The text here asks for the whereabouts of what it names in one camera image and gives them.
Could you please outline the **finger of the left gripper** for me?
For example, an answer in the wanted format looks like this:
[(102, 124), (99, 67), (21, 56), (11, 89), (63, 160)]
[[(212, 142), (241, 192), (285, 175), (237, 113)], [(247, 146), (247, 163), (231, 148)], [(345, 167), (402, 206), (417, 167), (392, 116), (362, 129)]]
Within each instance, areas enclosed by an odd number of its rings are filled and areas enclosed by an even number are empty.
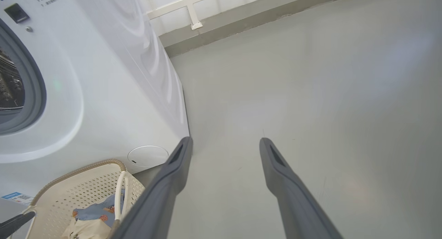
[(28, 221), (35, 217), (35, 212), (27, 212), (26, 214), (19, 214), (0, 224), (0, 237), (8, 238), (13, 235), (18, 229), (25, 225)]

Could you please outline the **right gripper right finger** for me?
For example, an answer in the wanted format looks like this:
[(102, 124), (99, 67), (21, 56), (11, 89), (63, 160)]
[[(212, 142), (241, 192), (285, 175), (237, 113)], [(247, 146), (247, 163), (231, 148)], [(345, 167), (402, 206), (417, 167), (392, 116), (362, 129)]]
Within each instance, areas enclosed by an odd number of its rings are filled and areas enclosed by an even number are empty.
[(266, 185), (278, 201), (286, 238), (342, 239), (341, 233), (269, 138), (261, 138), (259, 152)]

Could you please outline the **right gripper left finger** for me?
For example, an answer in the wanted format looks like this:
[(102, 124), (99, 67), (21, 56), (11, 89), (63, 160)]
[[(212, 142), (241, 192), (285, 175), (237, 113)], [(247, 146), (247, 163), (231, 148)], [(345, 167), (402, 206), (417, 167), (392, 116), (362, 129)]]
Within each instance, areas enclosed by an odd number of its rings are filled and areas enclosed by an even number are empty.
[(185, 188), (193, 139), (180, 140), (166, 163), (125, 216), (112, 239), (166, 239), (177, 195)]

